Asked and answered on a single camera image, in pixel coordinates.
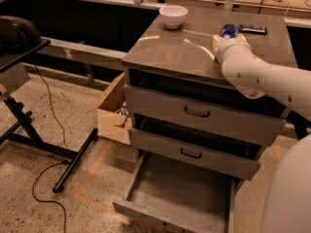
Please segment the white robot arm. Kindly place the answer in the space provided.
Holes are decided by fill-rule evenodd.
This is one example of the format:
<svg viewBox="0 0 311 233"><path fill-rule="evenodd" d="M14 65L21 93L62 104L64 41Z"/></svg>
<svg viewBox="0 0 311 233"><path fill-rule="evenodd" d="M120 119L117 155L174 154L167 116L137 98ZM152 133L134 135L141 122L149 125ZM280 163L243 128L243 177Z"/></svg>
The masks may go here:
<svg viewBox="0 0 311 233"><path fill-rule="evenodd" d="M251 52L244 36L216 35L213 50L225 79L249 99L259 91L311 119L311 74L275 65ZM260 233L311 233L311 135L282 158L271 180Z"/></svg>

